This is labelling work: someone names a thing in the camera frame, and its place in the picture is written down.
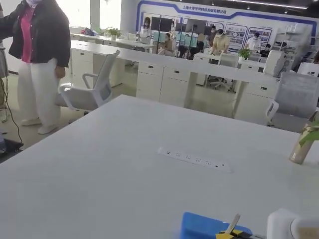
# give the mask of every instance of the chair armrest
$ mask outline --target chair armrest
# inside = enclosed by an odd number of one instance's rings
[[[69,86],[69,85],[62,85],[62,86],[60,86],[59,89],[60,89],[61,96],[63,97],[63,99],[66,102],[66,105],[71,110],[77,110],[77,109],[72,105],[71,100],[69,99],[68,95],[66,94],[66,91],[68,89],[77,90],[77,91],[83,91],[83,92],[91,92],[92,91],[91,89],[82,89],[82,88]]]
[[[87,76],[92,77],[92,78],[94,79],[94,85],[95,85],[95,82],[96,82],[96,79],[98,78],[98,75],[96,75],[96,74],[89,74],[89,73],[85,73],[85,74],[82,75],[82,79],[83,79],[83,81],[84,81],[86,87],[87,87],[88,89],[90,89],[90,85],[89,85],[89,83],[88,83],[88,80],[86,79]]]
[[[276,101],[272,101],[270,103],[269,107],[266,110],[266,117],[268,119],[268,122],[271,122],[278,108],[279,108],[279,104]]]

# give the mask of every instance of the ceiling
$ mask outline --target ceiling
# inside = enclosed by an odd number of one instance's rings
[[[293,7],[281,7],[281,6],[271,6],[266,4],[255,4],[255,3],[243,3],[229,0],[182,0],[182,2],[212,5],[236,8],[236,9],[247,9],[252,11],[263,11],[272,13],[281,13],[288,15],[298,15],[307,17],[319,18],[319,0],[247,0],[249,2],[264,2],[264,3],[274,3],[282,4],[287,6],[302,6],[307,7],[307,9],[298,9]]]

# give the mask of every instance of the face mask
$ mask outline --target face mask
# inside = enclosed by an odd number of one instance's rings
[[[42,0],[26,0],[30,7],[35,8]]]

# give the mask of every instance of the pink shirt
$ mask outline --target pink shirt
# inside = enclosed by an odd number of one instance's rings
[[[27,6],[22,18],[21,18],[21,29],[23,34],[23,54],[22,61],[31,63],[32,55],[32,39],[31,39],[31,19],[33,17],[34,8]]]

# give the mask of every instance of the black jacket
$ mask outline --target black jacket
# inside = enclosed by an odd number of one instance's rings
[[[12,37],[9,54],[21,59],[23,35],[21,17],[28,4],[23,0],[10,15],[0,19],[0,40]],[[57,65],[68,67],[71,51],[69,20],[55,0],[42,0],[31,20],[31,63],[47,63],[57,59]]]

